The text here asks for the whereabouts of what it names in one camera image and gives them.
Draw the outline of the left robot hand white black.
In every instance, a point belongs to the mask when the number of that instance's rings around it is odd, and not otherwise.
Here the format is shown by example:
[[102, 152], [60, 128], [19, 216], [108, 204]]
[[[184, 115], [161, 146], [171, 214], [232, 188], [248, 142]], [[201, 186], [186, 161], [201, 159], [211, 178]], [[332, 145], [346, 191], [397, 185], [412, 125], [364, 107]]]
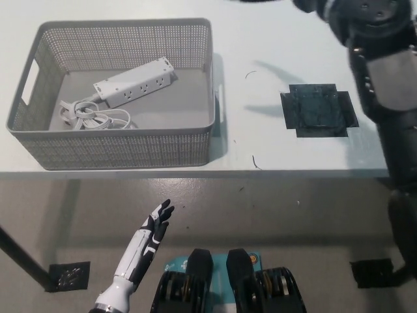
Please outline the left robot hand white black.
[[136, 288], [139, 286], [164, 238], [174, 209], [167, 199], [145, 219], [124, 251], [115, 276], [128, 280]]

